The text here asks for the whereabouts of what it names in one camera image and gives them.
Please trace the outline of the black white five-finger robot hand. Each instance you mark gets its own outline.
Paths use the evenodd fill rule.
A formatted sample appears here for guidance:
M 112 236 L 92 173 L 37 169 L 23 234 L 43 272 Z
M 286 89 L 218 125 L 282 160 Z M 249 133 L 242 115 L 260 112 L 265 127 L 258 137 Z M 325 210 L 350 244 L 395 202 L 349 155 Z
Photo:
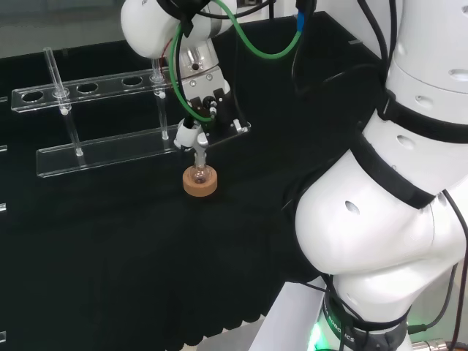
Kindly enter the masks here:
M 184 78 L 182 89 L 186 104 L 205 120 L 194 119 L 190 128 L 180 121 L 177 148 L 208 148 L 250 131 L 251 124 L 238 112 L 233 90 L 219 67 Z

